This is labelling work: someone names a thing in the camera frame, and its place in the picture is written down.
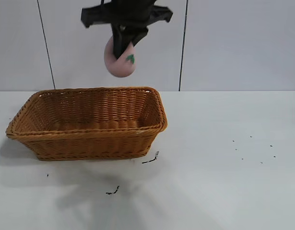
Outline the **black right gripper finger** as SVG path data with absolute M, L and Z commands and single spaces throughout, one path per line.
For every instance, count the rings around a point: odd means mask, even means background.
M 130 43 L 136 46 L 148 34 L 147 27 L 126 27 L 124 30 L 124 47 L 128 47 Z
M 127 49 L 133 39 L 133 31 L 122 25 L 112 24 L 113 33 L 113 54 L 118 59 Z

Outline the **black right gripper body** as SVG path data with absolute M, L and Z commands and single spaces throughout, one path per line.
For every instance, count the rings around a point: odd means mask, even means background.
M 173 12 L 155 5 L 154 0 L 112 0 L 83 8 L 81 22 L 86 28 L 94 24 L 115 24 L 144 28 L 157 21 L 170 22 Z

